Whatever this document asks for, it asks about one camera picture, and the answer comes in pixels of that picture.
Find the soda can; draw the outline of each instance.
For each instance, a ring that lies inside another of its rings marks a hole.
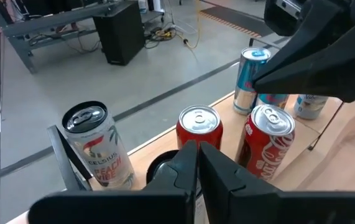
[[[289,95],[288,94],[259,94],[257,104],[270,104],[285,109]]]
[[[176,124],[177,145],[181,149],[188,140],[206,141],[220,150],[223,124],[211,107],[193,105],[185,108]]]
[[[158,174],[162,172],[162,166],[171,161],[177,154],[178,150],[165,152],[155,158],[147,170],[146,181],[147,184],[155,179]],[[205,224],[205,200],[202,194],[201,182],[198,179],[196,182],[196,201],[195,201],[195,219],[194,224]]]
[[[271,180],[295,139],[295,120],[274,105],[256,106],[247,117],[236,162],[263,180]]]
[[[107,189],[131,189],[132,164],[107,107],[97,101],[80,103],[62,119],[68,142],[96,180]]]
[[[257,95],[252,87],[252,78],[270,57],[271,52],[262,47],[242,50],[233,104],[237,113],[248,115],[255,107]]]
[[[299,118],[313,120],[320,115],[327,100],[327,96],[299,95],[293,108]]]

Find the concrete floor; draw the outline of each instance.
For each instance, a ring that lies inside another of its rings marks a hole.
[[[212,5],[201,3],[205,9]],[[263,2],[230,0],[228,7],[262,14]],[[196,26],[193,2],[172,3],[175,18]],[[193,32],[181,22],[188,32]],[[80,23],[92,26],[90,21]],[[195,35],[185,34],[191,42]],[[265,39],[280,39],[270,35]],[[81,38],[89,49],[97,34]],[[7,41],[2,49],[1,168],[12,166],[50,146],[46,128],[56,124],[73,105],[102,101],[113,115],[120,114],[175,87],[211,73],[209,78],[118,121],[127,151],[173,126],[178,114],[192,104],[208,105],[234,90],[240,50],[249,36],[209,19],[201,20],[199,46],[190,51],[178,38],[150,50],[143,49],[126,67],[106,63],[101,51],[78,54],[61,43],[34,51],[39,73],[31,75]],[[77,40],[68,42],[78,48]],[[1,178],[0,223],[6,223],[39,198],[64,189],[54,155]]]

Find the red can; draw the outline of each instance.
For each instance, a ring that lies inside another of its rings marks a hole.
[[[188,140],[206,141],[220,150],[223,124],[219,114],[209,106],[193,105],[185,108],[176,124],[177,145],[181,149]]]
[[[236,162],[263,180],[270,180],[295,139],[295,120],[273,105],[256,106],[247,117]]]

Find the floor mat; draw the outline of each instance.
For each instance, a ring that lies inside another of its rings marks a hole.
[[[200,14],[254,37],[264,37],[273,33],[264,21],[226,7],[211,7],[202,10]]]

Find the black box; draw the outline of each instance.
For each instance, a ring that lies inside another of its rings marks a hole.
[[[107,16],[93,17],[107,62],[127,65],[144,47],[144,28],[137,1],[123,1]]]

